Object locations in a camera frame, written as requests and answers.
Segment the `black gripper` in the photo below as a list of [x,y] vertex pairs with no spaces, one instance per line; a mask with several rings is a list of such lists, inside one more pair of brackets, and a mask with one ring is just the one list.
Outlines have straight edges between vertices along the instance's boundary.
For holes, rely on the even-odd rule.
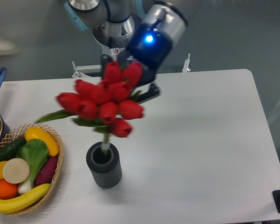
[[[143,23],[135,31],[125,50],[119,54],[118,62],[120,65],[125,63],[130,64],[133,61],[140,62],[143,75],[136,86],[143,86],[155,80],[158,68],[172,47],[173,43],[165,32],[153,28],[152,25]],[[113,58],[107,54],[103,54],[100,62],[100,76],[103,77],[107,64],[113,62]],[[148,91],[140,94],[136,102],[142,104],[158,96],[160,96],[159,87],[151,83]]]

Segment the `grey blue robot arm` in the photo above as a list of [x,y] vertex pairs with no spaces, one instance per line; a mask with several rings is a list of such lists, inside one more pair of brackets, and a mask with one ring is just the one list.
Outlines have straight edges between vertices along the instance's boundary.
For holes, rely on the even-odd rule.
[[188,21],[180,2],[169,0],[68,0],[65,11],[79,30],[91,30],[101,46],[98,66],[76,66],[78,76],[102,76],[111,61],[126,68],[137,61],[143,77],[133,99],[149,101],[160,94],[156,72],[185,31]]

